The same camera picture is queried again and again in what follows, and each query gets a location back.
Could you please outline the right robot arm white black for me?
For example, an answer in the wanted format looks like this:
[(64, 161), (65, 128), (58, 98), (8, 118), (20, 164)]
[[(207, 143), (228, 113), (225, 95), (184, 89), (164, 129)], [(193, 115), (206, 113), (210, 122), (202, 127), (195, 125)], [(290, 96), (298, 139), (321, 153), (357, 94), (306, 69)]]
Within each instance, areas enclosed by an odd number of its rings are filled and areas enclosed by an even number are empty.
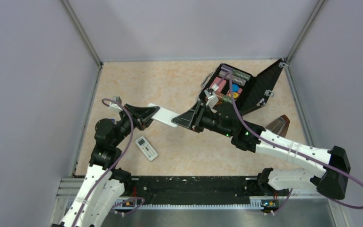
[(207, 129), (225, 135), (240, 150), (274, 156), (299, 166), (286, 172), (265, 169), (258, 180), (259, 191), (264, 195), (271, 195), (275, 190), (304, 188), (314, 189), (335, 200), (346, 196), (351, 167), (344, 148), (316, 148), (286, 139), (245, 121), (231, 103), (222, 103), (213, 112), (203, 102), (197, 101), (172, 122), (197, 133)]

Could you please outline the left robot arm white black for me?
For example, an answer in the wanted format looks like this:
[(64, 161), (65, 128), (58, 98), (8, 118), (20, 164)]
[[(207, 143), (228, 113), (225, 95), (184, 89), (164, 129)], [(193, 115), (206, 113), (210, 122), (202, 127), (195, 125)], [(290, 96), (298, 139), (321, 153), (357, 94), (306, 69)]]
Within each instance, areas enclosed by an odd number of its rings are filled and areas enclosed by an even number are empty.
[(103, 118), (95, 124), (95, 146), (83, 183), (64, 217), (52, 224), (54, 227), (100, 227), (115, 202), (132, 191), (131, 173), (116, 166), (129, 149), (134, 130), (146, 129), (160, 107), (112, 103), (120, 110), (120, 120)]

